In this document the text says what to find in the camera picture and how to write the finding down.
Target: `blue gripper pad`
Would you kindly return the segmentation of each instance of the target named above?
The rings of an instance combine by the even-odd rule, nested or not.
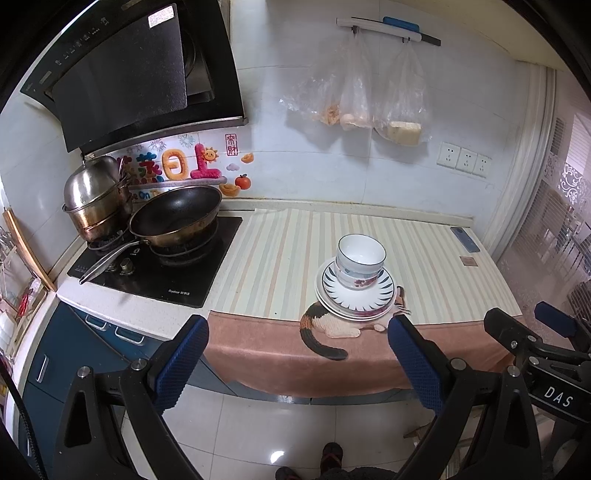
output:
[[[442,378],[417,345],[413,336],[420,343],[432,343],[424,340],[404,315],[392,317],[388,323],[388,343],[390,348],[398,358],[402,368],[404,368],[404,373],[412,383],[423,407],[434,410],[435,414],[438,415],[445,403],[441,396]],[[447,358],[444,355],[443,359],[447,363]]]
[[[177,404],[208,341],[207,320],[201,315],[191,315],[172,340],[158,347],[147,375],[157,412],[162,414]]]
[[[541,301],[534,308],[535,318],[565,338],[574,337],[577,324],[572,317]]]

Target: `plastic bag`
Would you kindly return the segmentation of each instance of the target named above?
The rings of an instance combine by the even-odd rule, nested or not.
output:
[[[413,147],[429,141],[431,110],[427,83],[411,42],[392,61],[390,72],[374,105],[374,128],[399,145]]]
[[[349,38],[346,53],[346,71],[343,93],[340,97],[340,124],[345,130],[353,127],[372,128],[371,64],[361,30]]]
[[[295,86],[292,95],[280,103],[305,118],[319,120],[326,125],[339,123],[339,103],[345,81],[346,50],[342,43],[321,54],[310,67],[307,79]]]

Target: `red sticker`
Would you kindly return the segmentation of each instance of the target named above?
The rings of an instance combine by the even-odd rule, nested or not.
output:
[[[226,134],[226,154],[228,157],[238,155],[238,138],[236,134]]]

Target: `wall socket panel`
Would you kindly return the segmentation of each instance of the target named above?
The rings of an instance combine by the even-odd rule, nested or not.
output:
[[[451,143],[441,142],[437,164],[443,167],[456,168],[457,159],[460,157],[460,147]]]
[[[492,159],[467,148],[441,142],[437,165],[486,178],[490,172]]]
[[[472,173],[474,175],[478,175],[479,177],[486,178],[490,166],[491,159],[489,157],[485,157],[484,155],[478,154],[478,156],[476,157],[476,164],[474,165],[474,170],[472,170]]]
[[[462,148],[460,150],[460,158],[457,160],[456,170],[462,170],[467,173],[472,173],[474,165],[476,165],[476,157],[478,153]]]

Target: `sandal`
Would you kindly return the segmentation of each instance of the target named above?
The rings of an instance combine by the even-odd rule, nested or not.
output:
[[[301,478],[288,466],[280,466],[275,472],[275,480],[301,480]]]
[[[329,442],[322,449],[322,460],[320,461],[320,474],[332,468],[341,468],[343,463],[343,449],[338,443]]]

